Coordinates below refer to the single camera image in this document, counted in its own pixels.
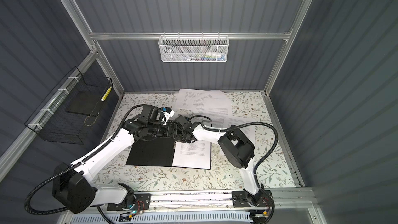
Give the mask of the grey folder with black inside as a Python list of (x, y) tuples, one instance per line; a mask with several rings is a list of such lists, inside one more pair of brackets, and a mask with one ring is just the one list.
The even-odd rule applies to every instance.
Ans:
[(158, 138), (150, 142), (137, 141), (132, 145), (127, 166), (173, 167), (176, 147), (173, 139)]

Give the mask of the printed sheet near left arm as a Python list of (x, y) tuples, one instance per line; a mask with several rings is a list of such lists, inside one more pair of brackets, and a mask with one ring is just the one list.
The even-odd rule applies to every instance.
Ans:
[(226, 118), (232, 116), (231, 100), (221, 91), (208, 91), (190, 100), (192, 110), (195, 114), (203, 115), (212, 119), (212, 125), (217, 128), (226, 128)]

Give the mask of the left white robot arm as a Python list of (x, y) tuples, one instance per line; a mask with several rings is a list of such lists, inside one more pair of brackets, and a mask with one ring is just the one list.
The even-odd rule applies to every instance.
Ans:
[(107, 141), (71, 164), (63, 163), (56, 167), (52, 184), (53, 197), (74, 214), (88, 207), (110, 203), (120, 204), (126, 210), (142, 209), (130, 186), (124, 183), (95, 186), (92, 181), (114, 157), (137, 141), (182, 138), (186, 134), (183, 127), (187, 119), (178, 116), (175, 120), (170, 120), (173, 115), (174, 111), (169, 107), (140, 104), (129, 109)]

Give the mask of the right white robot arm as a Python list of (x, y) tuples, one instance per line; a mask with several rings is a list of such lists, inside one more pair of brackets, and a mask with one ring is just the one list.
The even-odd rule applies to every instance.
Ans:
[(201, 122), (191, 122), (192, 117), (179, 115), (175, 120), (179, 134), (176, 140), (183, 143), (206, 141), (218, 144), (226, 156), (228, 162), (239, 169), (244, 182), (246, 201), (250, 206), (258, 206), (261, 202), (260, 186), (254, 172), (255, 146), (253, 142), (241, 131), (242, 128), (251, 125), (261, 125), (260, 122), (249, 122), (241, 125), (231, 125), (229, 128), (213, 128), (204, 125), (212, 122), (212, 119), (203, 118)]

